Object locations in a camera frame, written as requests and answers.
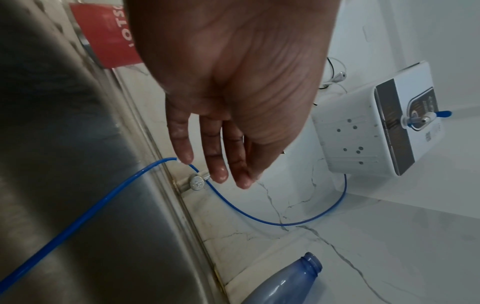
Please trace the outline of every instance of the blue plastic bottle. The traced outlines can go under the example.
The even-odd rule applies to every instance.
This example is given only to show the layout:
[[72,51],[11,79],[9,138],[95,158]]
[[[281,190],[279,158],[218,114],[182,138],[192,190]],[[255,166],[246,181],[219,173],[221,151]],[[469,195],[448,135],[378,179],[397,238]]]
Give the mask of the blue plastic bottle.
[[307,252],[263,282],[242,304],[302,304],[322,268],[319,259]]

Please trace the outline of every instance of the hand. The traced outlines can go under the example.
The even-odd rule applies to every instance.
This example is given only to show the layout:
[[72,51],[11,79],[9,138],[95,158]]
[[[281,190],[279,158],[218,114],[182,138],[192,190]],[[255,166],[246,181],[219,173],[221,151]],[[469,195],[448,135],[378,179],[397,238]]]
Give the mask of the hand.
[[170,140],[194,159],[198,114],[215,182],[247,189],[302,130],[339,0],[127,0],[135,45],[166,93]]

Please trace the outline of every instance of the red label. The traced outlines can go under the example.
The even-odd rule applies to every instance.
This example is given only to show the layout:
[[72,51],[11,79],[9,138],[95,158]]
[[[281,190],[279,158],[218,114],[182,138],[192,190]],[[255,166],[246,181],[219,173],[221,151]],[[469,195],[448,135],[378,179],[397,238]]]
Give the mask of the red label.
[[141,63],[123,6],[70,4],[73,16],[104,68]]

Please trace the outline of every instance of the stainless steel sink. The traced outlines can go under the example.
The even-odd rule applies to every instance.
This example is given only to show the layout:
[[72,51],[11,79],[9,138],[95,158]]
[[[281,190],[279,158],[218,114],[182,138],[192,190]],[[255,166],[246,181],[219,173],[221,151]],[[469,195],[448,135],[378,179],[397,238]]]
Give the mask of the stainless steel sink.
[[[148,159],[31,14],[0,2],[0,279]],[[132,184],[0,295],[29,304],[225,302],[165,169]]]

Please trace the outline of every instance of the finger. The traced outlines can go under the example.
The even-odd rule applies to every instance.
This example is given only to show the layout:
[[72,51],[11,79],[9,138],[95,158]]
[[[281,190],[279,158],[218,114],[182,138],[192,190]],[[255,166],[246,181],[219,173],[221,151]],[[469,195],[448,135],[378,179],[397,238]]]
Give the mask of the finger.
[[239,188],[248,189],[254,181],[247,171],[244,134],[232,121],[223,122],[222,134],[226,159],[233,179]]
[[205,116],[200,116],[200,136],[203,154],[205,155],[206,165],[210,171],[210,177],[217,183],[223,183],[229,177],[229,171],[227,170],[227,166],[225,166],[222,155],[221,129],[221,120],[213,120]]
[[250,178],[258,180],[261,174],[280,156],[286,146],[283,143],[267,145],[251,143],[246,159]]
[[165,101],[165,112],[173,150],[182,163],[191,164],[194,160],[194,151],[189,139],[190,112],[176,108],[168,97]]

